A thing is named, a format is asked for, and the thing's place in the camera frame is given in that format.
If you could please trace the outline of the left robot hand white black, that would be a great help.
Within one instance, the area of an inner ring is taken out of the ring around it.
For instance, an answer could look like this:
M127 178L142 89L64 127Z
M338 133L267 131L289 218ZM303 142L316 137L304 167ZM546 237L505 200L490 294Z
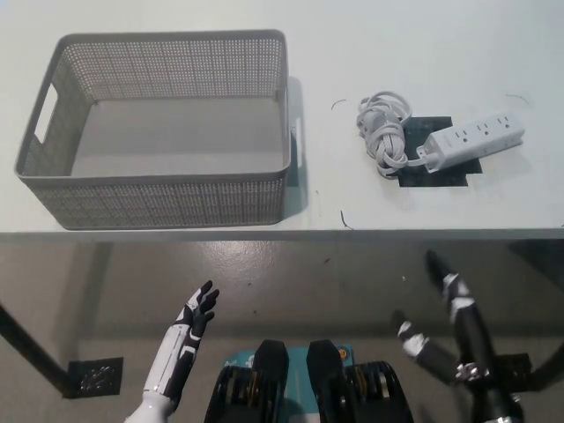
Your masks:
M211 280L204 283L168 327L147 376L145 391L158 393L175 404L180 402L206 326L215 316L212 309L219 289L212 287Z

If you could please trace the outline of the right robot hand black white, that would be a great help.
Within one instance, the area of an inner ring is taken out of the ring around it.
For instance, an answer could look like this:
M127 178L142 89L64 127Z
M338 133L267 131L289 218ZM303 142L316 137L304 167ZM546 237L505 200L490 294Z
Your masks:
M494 375L491 338L466 282L433 250L426 252L425 261L429 277L446 304L460 356L457 358L434 343L397 310L391 321L404 351L417 365L447 385Z

